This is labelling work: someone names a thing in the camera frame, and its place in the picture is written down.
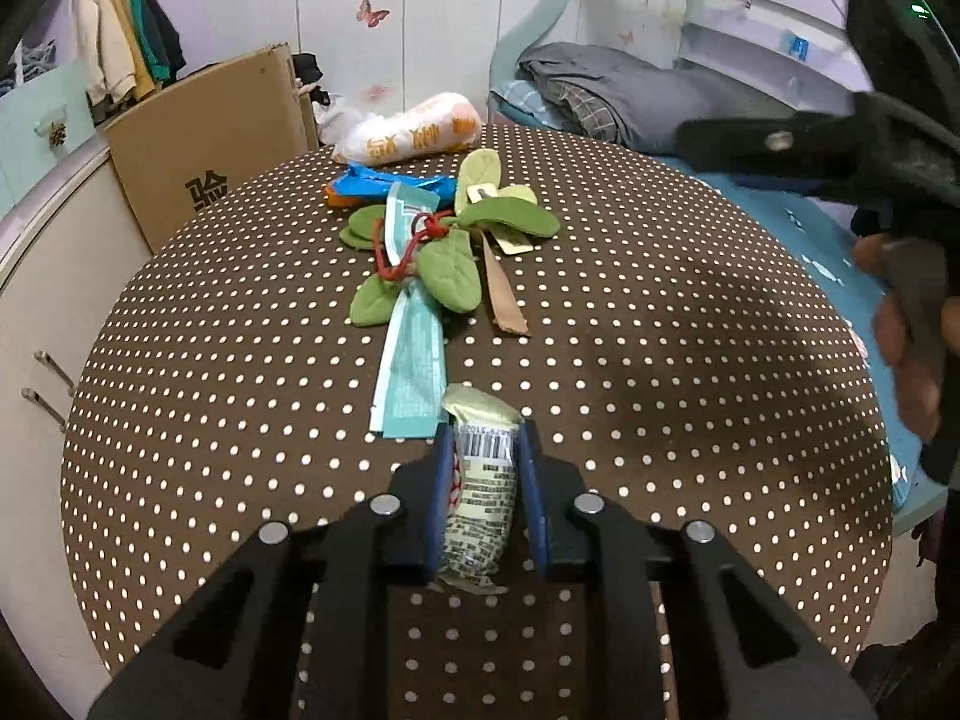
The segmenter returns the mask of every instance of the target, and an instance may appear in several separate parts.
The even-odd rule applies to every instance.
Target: table
[[[449,381],[536,418],[548,452],[637,517],[709,519],[850,664],[892,519],[880,410],[843,320],[697,180],[546,130],[488,127],[482,145],[565,228],[505,262],[531,337],[483,310],[448,322]],[[456,175],[461,158],[397,170]],[[346,214],[323,204],[340,170],[315,152],[201,213],[128,284],[91,352],[64,448],[64,541],[112,670],[265,519],[328,522],[424,454],[367,432],[385,328],[347,321],[373,264],[340,245]],[[584,716],[583,596],[536,579],[521,529],[498,577],[508,594],[392,594],[391,717]],[[306,695],[308,654],[301,668]]]

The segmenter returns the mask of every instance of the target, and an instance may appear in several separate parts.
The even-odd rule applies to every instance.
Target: gray blanket
[[[541,89],[565,81],[597,95],[611,109],[617,141],[634,151],[673,152],[674,133],[690,119],[781,117],[792,111],[726,76],[703,68],[661,70],[603,46],[550,43],[534,46],[520,66]]]

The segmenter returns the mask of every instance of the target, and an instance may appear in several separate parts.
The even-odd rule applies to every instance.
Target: red cord
[[[426,212],[417,214],[414,217],[413,223],[410,225],[410,232],[413,234],[413,237],[411,237],[410,242],[408,242],[406,250],[404,250],[403,256],[395,268],[387,265],[387,258],[383,250],[384,220],[378,218],[378,220],[373,223],[373,259],[376,260],[377,275],[384,281],[400,281],[400,279],[405,278],[410,268],[410,263],[414,258],[416,247],[424,241],[435,241],[445,237],[450,231],[450,228],[440,224],[440,220],[443,217],[448,217],[452,213],[453,211],[440,211],[438,214],[429,214]],[[416,225],[418,225],[421,220],[424,221],[424,229],[418,232],[416,231]]]

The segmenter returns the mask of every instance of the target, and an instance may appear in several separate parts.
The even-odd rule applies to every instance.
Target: silver screw
[[[713,526],[709,522],[703,522],[702,519],[691,522],[686,527],[686,534],[698,544],[709,544],[716,536]]]
[[[573,499],[573,507],[580,514],[600,514],[606,501],[596,493],[580,493]]]
[[[763,142],[768,151],[789,151],[793,148],[793,133],[785,129],[780,132],[771,132]]]
[[[377,495],[376,498],[371,500],[370,508],[374,514],[379,514],[381,517],[390,517],[391,514],[400,511],[400,498],[390,495],[390,493]]]
[[[280,544],[290,536],[290,529],[282,522],[267,522],[261,525],[257,535],[265,544]]]

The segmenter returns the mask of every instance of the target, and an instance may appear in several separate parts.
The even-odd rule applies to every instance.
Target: human hand
[[[887,235],[872,235],[853,247],[853,261],[861,271],[880,275],[881,248]],[[960,353],[960,298],[949,298],[941,312],[941,331],[947,346]],[[912,433],[929,442],[940,427],[940,387],[933,372],[910,354],[907,328],[896,295],[886,295],[874,317],[874,337],[880,357],[894,372],[896,408]]]

